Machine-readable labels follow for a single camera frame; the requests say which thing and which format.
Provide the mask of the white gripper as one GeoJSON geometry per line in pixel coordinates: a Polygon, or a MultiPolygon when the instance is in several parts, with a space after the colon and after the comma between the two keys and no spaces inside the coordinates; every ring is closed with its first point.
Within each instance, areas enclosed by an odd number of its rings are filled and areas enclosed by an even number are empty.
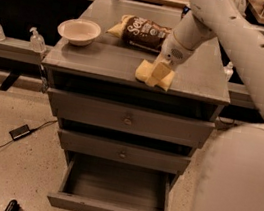
{"type": "Polygon", "coordinates": [[[149,76],[145,83],[147,86],[154,87],[158,82],[170,74],[172,70],[186,62],[194,53],[193,50],[184,48],[176,40],[173,33],[166,37],[162,44],[161,52],[155,59],[152,75],[149,76]]]}

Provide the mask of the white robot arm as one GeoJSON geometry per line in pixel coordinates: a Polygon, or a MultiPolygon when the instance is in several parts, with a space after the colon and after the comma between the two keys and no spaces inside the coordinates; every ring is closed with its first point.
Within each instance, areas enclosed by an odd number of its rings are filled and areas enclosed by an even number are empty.
{"type": "Polygon", "coordinates": [[[264,211],[264,35],[234,0],[189,0],[191,10],[163,43],[159,63],[177,67],[218,37],[256,109],[260,124],[226,131],[202,161],[192,211],[264,211]]]}

